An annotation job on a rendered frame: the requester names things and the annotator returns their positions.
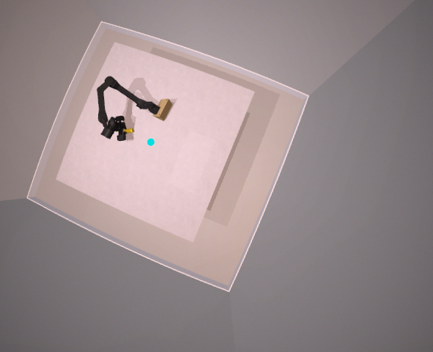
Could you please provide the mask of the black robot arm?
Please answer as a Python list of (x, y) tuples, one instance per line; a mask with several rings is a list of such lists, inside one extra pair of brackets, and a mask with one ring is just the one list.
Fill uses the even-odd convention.
[(157, 114), (160, 107), (153, 103), (152, 101), (147, 102), (145, 100), (142, 100), (138, 97), (136, 97), (134, 94), (126, 90), (122, 85), (119, 85), (119, 82), (115, 80), (112, 76), (107, 76), (105, 79), (105, 82), (101, 84), (97, 88), (97, 96), (98, 96), (98, 120), (100, 123), (103, 124), (103, 132), (101, 132), (101, 135), (106, 137), (107, 139), (110, 139), (112, 135), (114, 134), (114, 131), (112, 129), (117, 129), (119, 127), (118, 122), (116, 122), (116, 118), (111, 117), (110, 120), (108, 120), (106, 109), (105, 109), (105, 100), (104, 100), (104, 91), (106, 88), (111, 87), (112, 89), (116, 89), (117, 91), (120, 91), (123, 95), (127, 96), (129, 99), (133, 100), (140, 109), (148, 109), (149, 112), (152, 114)]

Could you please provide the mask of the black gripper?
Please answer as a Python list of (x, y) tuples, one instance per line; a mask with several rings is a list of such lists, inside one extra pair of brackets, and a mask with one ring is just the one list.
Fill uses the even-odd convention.
[(117, 129), (112, 129), (112, 130), (116, 130), (116, 132), (119, 132), (117, 135), (117, 140), (118, 141), (126, 141), (126, 131), (123, 131), (123, 129), (127, 130), (126, 126), (125, 126), (125, 118), (123, 116), (116, 116), (116, 122), (118, 122), (119, 127)]

